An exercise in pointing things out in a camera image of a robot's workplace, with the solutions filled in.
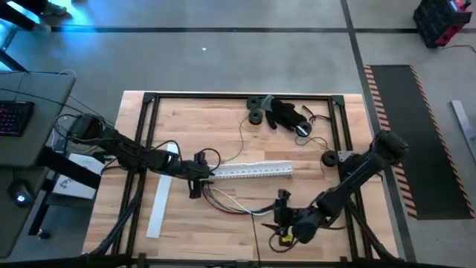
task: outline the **white ruler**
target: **white ruler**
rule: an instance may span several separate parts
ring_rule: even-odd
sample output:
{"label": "white ruler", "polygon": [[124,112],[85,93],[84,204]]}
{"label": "white ruler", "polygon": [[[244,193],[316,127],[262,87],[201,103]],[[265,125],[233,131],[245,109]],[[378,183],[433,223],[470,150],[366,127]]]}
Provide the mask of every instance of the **white ruler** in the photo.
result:
{"label": "white ruler", "polygon": [[208,180],[239,179],[264,176],[291,176],[291,161],[258,162],[252,164],[220,165]]}
{"label": "white ruler", "polygon": [[[172,153],[177,153],[179,151],[177,145],[174,143],[169,143],[167,145],[167,150]],[[165,208],[167,207],[167,199],[169,198],[171,184],[172,177],[160,175],[149,225],[147,226],[147,237],[158,238],[161,235],[162,222],[164,221]]]}

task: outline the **gray desk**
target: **gray desk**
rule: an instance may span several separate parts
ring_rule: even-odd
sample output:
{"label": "gray desk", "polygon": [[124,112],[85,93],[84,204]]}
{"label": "gray desk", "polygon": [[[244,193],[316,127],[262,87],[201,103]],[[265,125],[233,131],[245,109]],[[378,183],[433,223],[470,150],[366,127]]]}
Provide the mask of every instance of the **gray desk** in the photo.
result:
{"label": "gray desk", "polygon": [[[23,73],[1,74],[0,88],[18,90]],[[23,77],[19,91],[39,95],[60,103],[64,103],[71,92],[75,78],[70,75],[29,73]],[[0,90],[0,99],[14,99],[15,93]],[[17,100],[33,101],[35,110],[25,134],[21,138],[0,138],[0,162],[21,161],[28,166],[34,163],[51,133],[53,120],[61,112],[62,107],[46,100],[18,95]],[[15,168],[16,179],[27,180],[32,191],[37,195],[45,180],[46,167]],[[29,208],[18,208],[6,194],[6,189],[13,179],[13,169],[0,167],[0,258],[7,257],[13,249],[16,239],[30,213]]]}

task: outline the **concrete floor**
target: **concrete floor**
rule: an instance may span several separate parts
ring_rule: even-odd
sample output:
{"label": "concrete floor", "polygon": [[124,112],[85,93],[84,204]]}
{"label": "concrete floor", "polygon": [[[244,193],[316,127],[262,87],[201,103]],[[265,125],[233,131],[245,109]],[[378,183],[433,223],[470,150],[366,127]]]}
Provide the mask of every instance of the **concrete floor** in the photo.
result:
{"label": "concrete floor", "polygon": [[[411,15],[418,1],[347,1],[355,28],[414,28]],[[324,32],[346,27],[339,0],[55,2],[67,5],[71,15],[51,23],[84,26],[87,32],[71,28],[72,32],[38,37],[19,31],[7,52],[30,71],[74,69],[77,82],[72,95],[111,121],[124,90],[362,93],[349,34]],[[297,32],[147,32],[164,27]],[[310,33],[310,28],[320,32]],[[476,19],[467,28],[476,28]],[[356,39],[364,64],[415,67],[469,198],[476,204],[476,165],[448,105],[452,99],[461,100],[476,125],[472,106],[476,55],[466,48],[430,51],[412,33],[357,33]],[[476,33],[461,33],[451,44],[476,46]],[[106,99],[108,106],[103,105]],[[79,254],[89,215],[90,211],[70,208],[51,211],[44,228],[58,238],[37,242],[22,237],[9,260]],[[407,219],[407,223],[419,262],[476,267],[476,220]]]}

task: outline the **black glove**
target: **black glove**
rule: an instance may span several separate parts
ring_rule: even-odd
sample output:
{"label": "black glove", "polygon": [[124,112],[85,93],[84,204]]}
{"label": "black glove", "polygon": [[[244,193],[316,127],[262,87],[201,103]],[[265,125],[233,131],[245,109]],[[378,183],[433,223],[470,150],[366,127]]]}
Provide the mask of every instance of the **black glove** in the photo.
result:
{"label": "black glove", "polygon": [[292,103],[284,103],[273,98],[271,110],[272,112],[266,111],[266,119],[273,130],[277,128],[276,123],[292,131],[300,122],[307,121],[303,115],[295,111],[295,105]]}

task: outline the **black tape roll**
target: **black tape roll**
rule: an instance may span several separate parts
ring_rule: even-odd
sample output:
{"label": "black tape roll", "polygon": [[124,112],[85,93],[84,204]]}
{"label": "black tape roll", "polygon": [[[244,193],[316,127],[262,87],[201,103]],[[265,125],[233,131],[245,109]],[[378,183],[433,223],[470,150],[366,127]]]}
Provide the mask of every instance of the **black tape roll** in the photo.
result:
{"label": "black tape roll", "polygon": [[307,123],[307,121],[302,121],[300,122],[298,125],[298,127],[296,127],[296,133],[298,136],[300,137],[307,137],[308,135],[311,134],[311,131],[312,131],[312,126],[311,124]]}
{"label": "black tape roll", "polygon": [[263,122],[263,113],[259,109],[251,109],[248,120],[253,125],[259,125]]}
{"label": "black tape roll", "polygon": [[339,155],[335,151],[327,151],[322,154],[321,161],[326,167],[335,167],[339,162]]}
{"label": "black tape roll", "polygon": [[246,108],[248,109],[256,109],[261,107],[261,99],[258,97],[249,97],[248,100],[246,100]]}

